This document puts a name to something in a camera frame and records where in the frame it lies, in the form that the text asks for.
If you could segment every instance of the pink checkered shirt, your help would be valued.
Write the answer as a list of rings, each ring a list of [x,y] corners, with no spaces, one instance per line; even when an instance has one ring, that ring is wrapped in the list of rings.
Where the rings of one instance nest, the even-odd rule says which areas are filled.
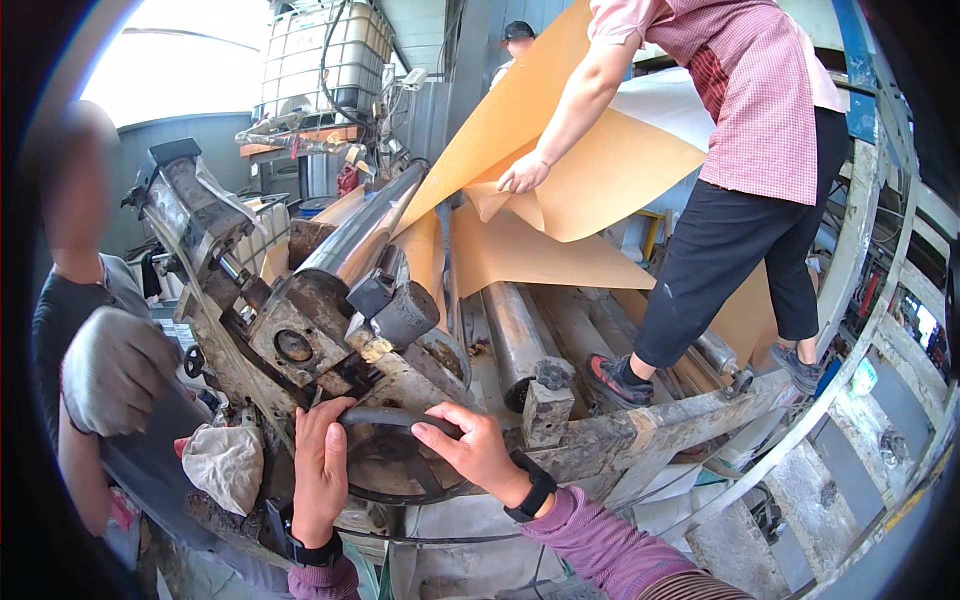
[[[774,0],[592,0],[593,43],[636,31],[690,71],[717,124],[700,179],[816,204],[813,107],[846,111],[809,38]]]

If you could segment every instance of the ibc tank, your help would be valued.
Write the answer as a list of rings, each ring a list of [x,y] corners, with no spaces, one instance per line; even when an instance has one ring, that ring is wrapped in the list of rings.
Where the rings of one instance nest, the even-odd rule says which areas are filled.
[[[347,5],[326,51],[326,87],[342,108],[369,113],[382,86],[383,64],[393,53],[392,37],[373,7],[344,1]],[[328,24],[344,1],[323,2],[274,17],[260,104],[254,114],[276,116],[284,100],[301,95],[310,101],[313,112],[333,110],[321,89],[320,63]]]

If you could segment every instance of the foot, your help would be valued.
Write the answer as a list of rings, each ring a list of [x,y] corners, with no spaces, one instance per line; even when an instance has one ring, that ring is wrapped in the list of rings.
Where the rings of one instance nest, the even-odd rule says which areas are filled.
[[[623,369],[629,362],[629,354],[623,358],[591,354],[587,359],[590,387],[624,410],[650,406],[654,397],[653,384],[628,385],[623,381]]]
[[[800,392],[808,396],[816,394],[820,377],[824,374],[824,370],[819,365],[805,365],[797,357],[796,348],[788,348],[783,344],[770,346],[770,356],[774,362],[790,373],[794,385]]]

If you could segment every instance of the ceiling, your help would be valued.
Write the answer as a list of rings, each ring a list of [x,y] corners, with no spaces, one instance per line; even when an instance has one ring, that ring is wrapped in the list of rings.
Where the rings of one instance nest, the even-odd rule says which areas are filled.
[[[446,0],[376,0],[394,27],[394,42],[411,69],[437,72],[444,43]]]

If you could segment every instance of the purple striped sleeve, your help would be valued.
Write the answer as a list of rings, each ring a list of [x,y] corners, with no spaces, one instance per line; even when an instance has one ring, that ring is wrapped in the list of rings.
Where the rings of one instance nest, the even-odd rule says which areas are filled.
[[[664,577],[698,570],[680,550],[588,500],[576,486],[557,489],[553,509],[521,530],[612,600],[632,600]]]
[[[331,568],[292,566],[287,573],[290,593],[297,600],[359,600],[357,569],[347,557]]]

